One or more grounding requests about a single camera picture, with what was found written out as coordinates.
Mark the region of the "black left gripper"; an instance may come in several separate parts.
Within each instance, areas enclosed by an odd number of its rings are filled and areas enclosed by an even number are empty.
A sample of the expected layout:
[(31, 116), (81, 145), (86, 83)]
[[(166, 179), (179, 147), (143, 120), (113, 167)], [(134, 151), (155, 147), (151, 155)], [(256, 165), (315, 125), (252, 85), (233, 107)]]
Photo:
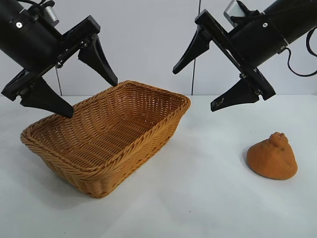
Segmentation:
[(23, 68), (1, 94), (11, 101), (21, 97), (20, 104), (24, 107), (72, 118), (74, 108), (46, 83), (43, 75), (79, 52), (80, 61), (116, 86), (118, 78), (103, 52), (98, 37), (100, 29), (91, 15), (64, 34), (39, 12), (22, 11), (12, 20), (1, 17), (0, 49)]

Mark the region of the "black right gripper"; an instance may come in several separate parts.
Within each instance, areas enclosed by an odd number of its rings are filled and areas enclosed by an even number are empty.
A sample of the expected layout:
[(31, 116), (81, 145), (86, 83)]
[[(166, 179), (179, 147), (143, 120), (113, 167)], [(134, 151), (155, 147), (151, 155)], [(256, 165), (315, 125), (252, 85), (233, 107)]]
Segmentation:
[(211, 102), (212, 112), (235, 105), (255, 103), (259, 96), (267, 100), (275, 95), (275, 90), (258, 70), (258, 66), (278, 53), (287, 43), (266, 16), (260, 14), (226, 32), (204, 9), (195, 18), (195, 23), (197, 30), (194, 37), (173, 67), (173, 74), (178, 74), (190, 62), (208, 51), (211, 38), (240, 71), (240, 80)]

